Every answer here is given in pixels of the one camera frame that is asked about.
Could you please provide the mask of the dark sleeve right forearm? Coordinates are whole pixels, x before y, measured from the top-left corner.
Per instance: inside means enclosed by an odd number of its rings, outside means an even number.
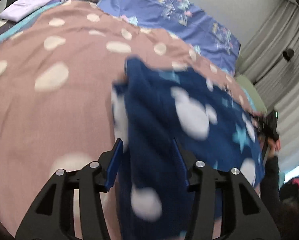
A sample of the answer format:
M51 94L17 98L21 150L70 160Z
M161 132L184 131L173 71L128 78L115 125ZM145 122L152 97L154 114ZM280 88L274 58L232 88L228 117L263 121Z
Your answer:
M260 183L261 200L270 215L274 218L279 207L279 165L275 155L268 158L265 164L265 175Z

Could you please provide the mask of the person right hand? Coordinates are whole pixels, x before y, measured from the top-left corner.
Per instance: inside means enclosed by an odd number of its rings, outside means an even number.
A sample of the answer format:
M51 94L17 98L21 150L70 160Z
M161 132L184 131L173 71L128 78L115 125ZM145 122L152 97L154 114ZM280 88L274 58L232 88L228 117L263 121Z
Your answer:
M269 146L268 159L272 159L281 150L281 142L280 139L274 141L272 138L268 138L267 142Z

